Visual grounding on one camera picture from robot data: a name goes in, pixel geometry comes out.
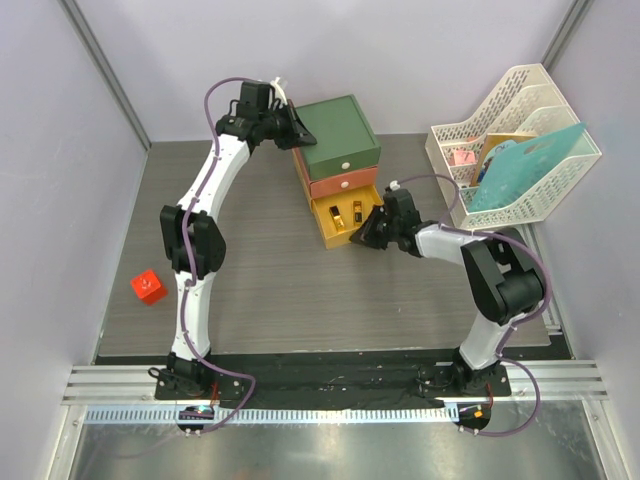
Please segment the gold black lipstick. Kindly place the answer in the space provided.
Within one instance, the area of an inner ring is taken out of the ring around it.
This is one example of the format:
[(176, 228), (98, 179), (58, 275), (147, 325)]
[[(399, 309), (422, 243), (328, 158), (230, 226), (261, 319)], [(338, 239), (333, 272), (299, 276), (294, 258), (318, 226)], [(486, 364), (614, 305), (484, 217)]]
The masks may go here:
[(333, 205), (329, 208), (329, 214), (334, 225), (334, 228), (337, 232), (344, 232), (346, 229), (346, 225), (344, 219), (340, 213), (339, 208), (336, 205)]
[(363, 206), (361, 201), (353, 202), (353, 221), (355, 225), (363, 222)]

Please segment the green top drawer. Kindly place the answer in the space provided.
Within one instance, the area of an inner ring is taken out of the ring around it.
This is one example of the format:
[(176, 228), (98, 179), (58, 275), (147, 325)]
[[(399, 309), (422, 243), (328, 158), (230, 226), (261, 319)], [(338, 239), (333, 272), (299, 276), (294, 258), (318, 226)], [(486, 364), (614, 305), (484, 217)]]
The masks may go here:
[(317, 181), (341, 173), (376, 166), (379, 162), (381, 148), (343, 154), (328, 154), (302, 149), (301, 153), (310, 179)]

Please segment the red drawer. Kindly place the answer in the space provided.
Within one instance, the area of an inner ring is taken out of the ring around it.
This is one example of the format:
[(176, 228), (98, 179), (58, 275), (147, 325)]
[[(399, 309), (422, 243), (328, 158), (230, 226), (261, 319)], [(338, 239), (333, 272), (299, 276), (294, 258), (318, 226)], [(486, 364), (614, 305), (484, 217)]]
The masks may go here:
[(293, 159), (302, 188), (309, 201), (372, 185), (378, 173), (378, 167), (374, 166), (321, 180), (311, 180), (299, 149), (293, 150)]

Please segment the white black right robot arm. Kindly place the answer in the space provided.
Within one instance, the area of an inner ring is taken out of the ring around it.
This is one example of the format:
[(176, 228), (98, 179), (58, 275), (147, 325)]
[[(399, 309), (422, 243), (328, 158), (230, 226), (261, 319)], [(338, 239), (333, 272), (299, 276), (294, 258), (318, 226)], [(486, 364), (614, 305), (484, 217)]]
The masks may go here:
[(456, 393), (472, 395), (486, 385), (508, 333), (548, 299), (543, 265), (517, 229), (467, 232), (424, 221), (404, 188), (387, 189), (350, 241), (376, 250), (394, 243), (414, 257), (465, 269), (477, 314), (444, 380), (443, 387)]

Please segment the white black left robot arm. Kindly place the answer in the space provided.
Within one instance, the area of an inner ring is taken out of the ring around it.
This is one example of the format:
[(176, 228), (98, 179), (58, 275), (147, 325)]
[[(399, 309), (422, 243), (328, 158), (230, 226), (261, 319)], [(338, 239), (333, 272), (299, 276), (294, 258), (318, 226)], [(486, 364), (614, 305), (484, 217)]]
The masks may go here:
[(210, 302), (226, 256), (218, 216), (236, 176), (263, 141), (281, 150), (317, 142), (281, 78), (236, 81), (240, 94), (227, 113), (206, 118), (213, 140), (195, 180), (176, 204), (160, 212), (163, 247), (177, 288), (176, 334), (167, 364), (156, 376), (156, 396), (162, 400), (203, 398), (221, 373), (210, 365)]

